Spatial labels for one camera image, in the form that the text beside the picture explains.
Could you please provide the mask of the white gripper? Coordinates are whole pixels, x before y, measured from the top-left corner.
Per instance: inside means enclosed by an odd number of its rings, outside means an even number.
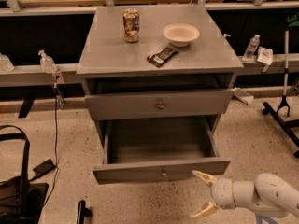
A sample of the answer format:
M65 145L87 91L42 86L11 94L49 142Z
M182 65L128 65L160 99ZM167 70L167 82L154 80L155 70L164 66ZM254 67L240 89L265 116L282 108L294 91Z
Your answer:
M213 175L197 170L193 170L192 174L212 187L211 195L215 203L205 200L198 210L190 214L190 218L209 217L215 214L219 207L222 209L236 209L237 207L251 209L259 200L252 181L217 179Z

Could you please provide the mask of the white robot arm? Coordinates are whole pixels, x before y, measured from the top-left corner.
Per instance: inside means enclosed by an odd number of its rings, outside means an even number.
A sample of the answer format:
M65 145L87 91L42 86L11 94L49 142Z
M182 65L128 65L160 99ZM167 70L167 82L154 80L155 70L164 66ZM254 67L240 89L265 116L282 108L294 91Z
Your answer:
M219 209L245 208L262 217L299 217L299 191L277 175L263 173L253 181L234 181L193 170L193 175L211 189L206 200L191 218L208 217Z

